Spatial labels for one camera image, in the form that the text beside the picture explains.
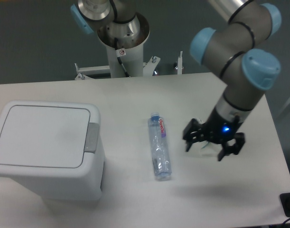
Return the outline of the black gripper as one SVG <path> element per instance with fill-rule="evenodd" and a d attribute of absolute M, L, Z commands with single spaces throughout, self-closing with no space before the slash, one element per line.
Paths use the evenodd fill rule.
<path fill-rule="evenodd" d="M 230 154 L 238 155 L 245 144 L 245 134 L 237 132 L 241 125 L 238 115 L 234 115 L 231 120 L 226 120 L 215 107 L 205 123 L 200 123 L 193 118 L 187 124 L 182 137 L 186 141 L 185 151 L 189 152 L 194 143 L 208 141 L 221 144 L 222 149 L 217 157 L 219 162 Z M 233 145 L 228 144 L 231 140 L 235 140 Z"/>

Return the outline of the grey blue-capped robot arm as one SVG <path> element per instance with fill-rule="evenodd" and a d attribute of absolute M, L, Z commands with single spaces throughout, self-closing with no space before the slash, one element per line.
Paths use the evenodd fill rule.
<path fill-rule="evenodd" d="M 190 54 L 226 88 L 207 121 L 192 119 L 183 139 L 187 149 L 202 141 L 221 145 L 218 159 L 222 160 L 242 149 L 245 136 L 238 130 L 281 71 L 275 56 L 257 48 L 279 30 L 281 14 L 274 5 L 253 0 L 212 0 L 210 5 L 228 26 L 222 32 L 199 31 L 190 44 Z M 136 11 L 135 1 L 80 0 L 70 11 L 84 33 L 96 32 L 106 46 L 112 77 L 153 75 L 153 62 L 143 61 L 143 44 L 150 29 Z"/>

